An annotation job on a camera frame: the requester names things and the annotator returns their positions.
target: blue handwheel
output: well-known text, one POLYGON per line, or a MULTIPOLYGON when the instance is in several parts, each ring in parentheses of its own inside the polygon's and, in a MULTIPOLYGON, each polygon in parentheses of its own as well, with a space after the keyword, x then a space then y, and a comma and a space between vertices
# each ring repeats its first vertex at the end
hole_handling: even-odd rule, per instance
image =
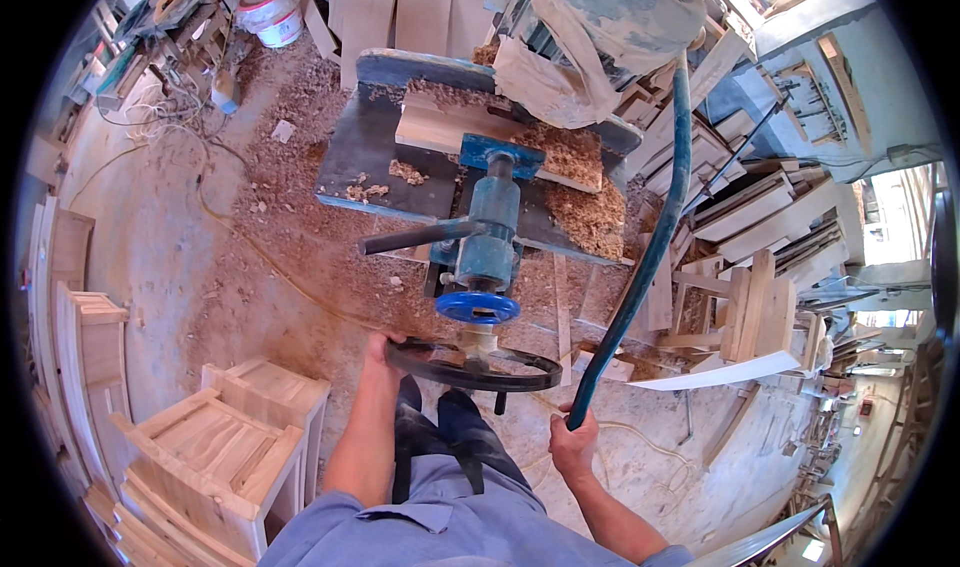
POLYGON ((521 305, 513 298, 490 292, 450 292, 437 298, 437 313, 456 321, 497 325, 521 316, 521 305))

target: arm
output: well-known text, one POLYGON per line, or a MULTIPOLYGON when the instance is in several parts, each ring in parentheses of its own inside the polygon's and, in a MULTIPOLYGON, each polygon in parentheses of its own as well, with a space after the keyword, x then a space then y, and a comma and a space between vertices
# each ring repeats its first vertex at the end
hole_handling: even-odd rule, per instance
MULTIPOLYGON (((560 405, 565 413, 571 403, 560 405)), ((557 414, 550 416, 550 453, 553 465, 580 505, 597 544, 634 564, 666 549, 666 538, 637 513, 611 496, 594 476, 592 466, 597 433, 594 412, 588 410, 579 429, 570 431, 557 414)))
POLYGON ((394 332, 369 335, 350 418, 323 473, 323 492, 352 494, 365 508, 387 502, 394 474, 394 414, 403 374, 384 357, 388 336, 406 340, 394 332))

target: person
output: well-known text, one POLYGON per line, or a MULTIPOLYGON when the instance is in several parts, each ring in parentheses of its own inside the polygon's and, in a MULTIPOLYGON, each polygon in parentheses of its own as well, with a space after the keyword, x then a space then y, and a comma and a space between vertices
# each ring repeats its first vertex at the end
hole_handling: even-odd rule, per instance
MULTIPOLYGON (((573 431, 552 415, 549 451, 595 542, 547 517, 467 393, 443 393, 433 425, 421 413, 413 377, 387 364, 388 337, 406 339, 387 332, 367 340, 353 407, 326 464, 321 495, 283 527, 260 567, 674 567, 693 561, 594 476, 599 426, 592 411, 573 431)), ((570 403, 560 410, 568 412, 570 403)))

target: blue shirt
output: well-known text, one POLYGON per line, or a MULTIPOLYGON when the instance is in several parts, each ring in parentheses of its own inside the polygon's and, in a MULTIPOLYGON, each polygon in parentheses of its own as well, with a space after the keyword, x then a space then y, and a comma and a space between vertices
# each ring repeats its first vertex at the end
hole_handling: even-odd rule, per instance
MULTIPOLYGON (((452 456, 415 456, 411 468, 409 501, 365 509, 351 494, 323 494, 283 527, 258 567, 631 564, 547 517, 533 492, 487 465, 477 495, 452 456)), ((689 550, 670 546, 642 565, 690 561, 689 550)))

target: workbench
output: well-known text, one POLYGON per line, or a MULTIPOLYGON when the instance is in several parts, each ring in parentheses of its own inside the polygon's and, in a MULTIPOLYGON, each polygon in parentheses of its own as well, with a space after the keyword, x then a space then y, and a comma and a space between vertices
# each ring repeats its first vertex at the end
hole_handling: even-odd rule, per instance
MULTIPOLYGON (((401 120, 401 103, 408 81, 432 81, 462 90, 495 94, 494 70, 458 59, 369 48, 357 59, 357 77, 357 88, 342 111, 319 165, 314 185, 317 200, 331 206, 425 225, 466 215, 474 183, 485 176, 485 171, 461 167, 456 157, 442 152, 396 143, 395 132, 401 120), (414 166, 429 178, 421 185, 411 186, 402 178, 391 176, 388 170, 393 159, 414 166), (458 184, 461 169, 466 173, 458 184), (349 200, 347 188, 356 185, 365 189, 374 185, 388 186, 390 191, 382 196, 371 194, 366 202, 349 200), (462 185, 459 194, 458 185, 462 185)), ((534 119, 517 104, 513 105, 513 117, 523 123, 531 123, 534 119)), ((600 135, 603 143, 601 159, 606 174, 642 140, 639 129, 616 116, 587 129, 600 135)), ((594 263, 613 263, 586 253, 554 221, 545 203, 547 186, 554 184, 537 178, 515 181, 520 187, 518 242, 594 263)))

